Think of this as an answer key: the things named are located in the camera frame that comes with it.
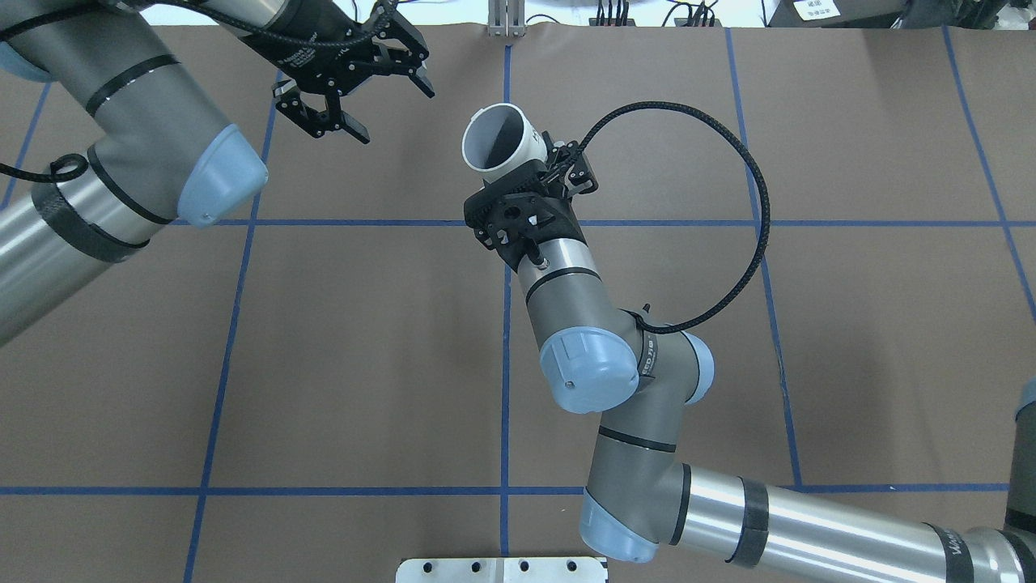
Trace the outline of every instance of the black cable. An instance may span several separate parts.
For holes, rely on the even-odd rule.
[[[677,11],[677,8],[679,8],[681,6],[687,6],[687,22],[691,22],[691,14],[693,13],[694,6],[692,6],[691,4],[689,4],[687,2],[673,2],[672,7],[669,8],[669,11],[666,12],[666,14],[665,14],[665,20],[662,21],[662,26],[665,26],[666,24],[668,24],[669,17],[671,17],[672,12]]]
[[[533,19],[535,19],[537,17],[543,17],[545,19],[550,19],[550,20],[556,22],[557,24],[562,24],[562,22],[559,20],[555,19],[554,17],[552,17],[550,14],[533,14],[531,17],[525,19],[525,24],[528,24],[528,21],[530,21],[530,20],[533,20]]]
[[[759,268],[759,265],[762,263],[762,256],[767,250],[767,242],[770,240],[770,195],[769,191],[767,190],[767,182],[762,177],[762,171],[759,170],[759,165],[755,163],[755,158],[752,157],[751,152],[748,151],[748,148],[745,146],[745,144],[741,142],[741,140],[738,139],[737,136],[735,136],[729,129],[727,129],[725,125],[720,123],[719,120],[709,115],[708,113],[697,108],[693,108],[691,106],[683,104],[674,104],[670,101],[637,101],[634,104],[623,106],[612,111],[608,115],[605,115],[604,117],[601,118],[600,121],[598,121],[597,123],[594,124],[593,127],[591,127],[589,132],[586,133],[586,137],[584,137],[582,141],[579,142],[579,145],[576,146],[576,149],[572,152],[572,155],[568,156],[557,166],[551,168],[550,172],[548,173],[544,181],[550,181],[552,179],[556,179],[557,177],[562,176],[565,172],[567,172],[568,169],[571,168],[572,165],[576,163],[579,156],[582,155],[583,150],[585,150],[586,146],[589,145],[591,140],[593,140],[594,137],[597,136],[597,133],[600,132],[601,128],[607,125],[610,121],[612,121],[613,119],[615,119],[621,115],[626,115],[627,113],[632,113],[634,111],[639,111],[643,109],[661,109],[661,110],[675,111],[678,113],[690,115],[691,117],[694,117],[695,119],[704,122],[706,125],[709,125],[710,127],[715,129],[720,136],[723,137],[724,140],[726,140],[727,143],[733,146],[733,149],[738,151],[738,153],[741,155],[741,158],[745,161],[745,165],[748,166],[748,170],[751,172],[752,178],[755,180],[755,186],[759,193],[759,236],[758,236],[758,241],[755,244],[755,252],[752,254],[752,259],[751,261],[749,261],[748,268],[745,269],[744,274],[741,275],[741,279],[738,280],[738,283],[733,285],[733,287],[728,291],[726,296],[723,296],[723,299],[721,299],[715,307],[709,309],[701,316],[673,326],[652,326],[645,323],[643,321],[643,318],[640,317],[640,315],[637,314],[632,315],[633,319],[637,322],[637,328],[641,330],[645,330],[648,332],[652,332],[655,334],[672,334],[674,332],[682,332],[684,330],[687,330],[688,328],[693,328],[695,326],[698,326],[702,322],[706,322],[707,320],[719,314],[721,311],[723,311],[723,309],[728,307],[730,302],[732,302],[733,299],[738,297],[739,294],[741,294],[741,291],[745,288],[746,285],[748,285],[748,282],[751,281],[752,275],[755,274],[755,271]]]
[[[271,40],[277,40],[284,45],[291,45],[294,47],[305,47],[307,49],[351,49],[358,45],[367,42],[381,30],[383,30],[388,21],[392,19],[393,14],[396,13],[396,5],[400,3],[406,3],[404,0],[387,0],[384,2],[384,10],[381,16],[374,21],[374,26],[371,27],[367,32],[350,38],[348,40],[309,40],[306,38],[294,38],[292,36],[286,36],[284,34],[278,34],[277,32],[270,32],[263,29],[262,27],[255,26],[251,23],[244,22],[240,19],[231,17],[230,14],[214,10],[205,6],[204,4],[193,4],[185,0],[156,0],[155,4],[165,4],[167,6],[176,6],[177,8],[183,8],[185,10],[191,10],[192,12],[198,12],[199,14],[204,14],[217,22],[221,22],[226,25],[230,25],[234,28],[238,28],[246,32],[252,34],[258,34],[259,36],[264,36]]]
[[[68,164],[75,164],[75,167],[71,170],[58,172],[59,169],[67,166]],[[90,163],[79,153],[66,153],[51,163],[50,174],[28,172],[26,170],[22,170],[21,168],[7,166],[6,164],[0,162],[0,172],[7,174],[8,176],[13,176],[20,180],[28,180],[30,182],[66,182],[82,176],[86,173],[86,170],[89,167]]]

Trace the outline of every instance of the metal bracket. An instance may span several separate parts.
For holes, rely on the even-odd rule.
[[[396,583],[608,583],[604,557],[409,559]]]
[[[525,36],[525,0],[489,0],[490,36]]]

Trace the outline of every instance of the silver arm tube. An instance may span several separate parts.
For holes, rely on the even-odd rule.
[[[746,533],[742,480],[691,468],[680,546],[735,563],[743,553],[754,552],[751,564],[743,566],[758,565],[831,583],[1029,581],[1023,578],[1017,552],[997,530],[980,528],[959,535],[780,488],[764,488],[766,497],[761,503],[754,501],[753,512],[766,528],[764,533]],[[746,545],[749,538],[761,546],[748,549],[755,546]],[[1026,541],[1030,549],[1033,541]]]

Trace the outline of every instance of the metal stand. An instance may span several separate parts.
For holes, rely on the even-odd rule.
[[[525,36],[525,0],[489,0],[490,36]]]

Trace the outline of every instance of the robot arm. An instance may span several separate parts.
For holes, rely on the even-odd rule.
[[[371,75],[400,72],[432,94],[424,39],[394,4],[381,2],[363,25],[330,0],[214,0],[202,8],[235,14],[224,19],[254,31],[239,31],[242,40],[293,76],[276,88],[278,111],[311,135],[342,128],[366,142],[367,129],[341,110],[341,95]],[[237,126],[133,13],[150,4],[0,3],[0,39],[7,40],[0,67],[59,81],[106,134],[77,158],[78,171],[53,165],[49,181],[44,175],[30,196],[0,212],[0,346],[177,216],[213,224],[266,182],[265,165]],[[406,49],[374,38],[396,38]],[[306,46],[321,42],[330,47]],[[327,110],[306,106],[301,91],[321,93]]]
[[[435,95],[424,65],[429,55],[425,38],[388,0],[377,0],[365,23],[350,19],[332,0],[103,3],[126,11],[162,3],[212,17],[291,78],[274,87],[277,110],[315,138],[344,129],[363,143],[371,141],[367,127],[342,111],[340,99],[374,75],[408,77],[423,93]],[[322,96],[325,109],[306,105],[303,93]]]
[[[709,390],[712,354],[686,332],[649,331],[646,307],[612,307],[571,204],[597,187],[593,171],[584,158],[551,171],[577,145],[499,104],[472,117],[462,151],[485,181],[465,221],[517,271],[555,401],[603,412],[580,518],[587,546],[633,562],[661,544],[690,547],[815,581],[1036,583],[1036,380],[1019,409],[1004,531],[960,535],[679,463],[683,409]]]

